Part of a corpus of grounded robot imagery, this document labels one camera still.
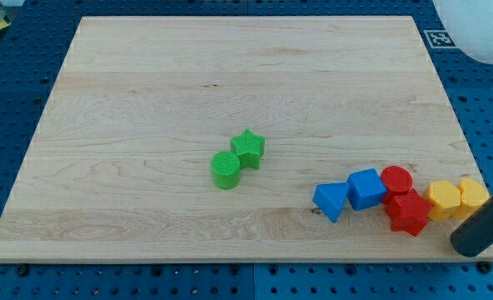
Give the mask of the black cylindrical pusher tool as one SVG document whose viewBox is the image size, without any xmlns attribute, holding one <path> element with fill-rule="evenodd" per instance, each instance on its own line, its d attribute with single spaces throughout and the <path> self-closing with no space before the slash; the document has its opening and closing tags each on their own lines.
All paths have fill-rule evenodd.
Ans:
<svg viewBox="0 0 493 300">
<path fill-rule="evenodd" d="M 473 258 L 493 244 L 493 195 L 450 236 L 451 246 Z"/>
</svg>

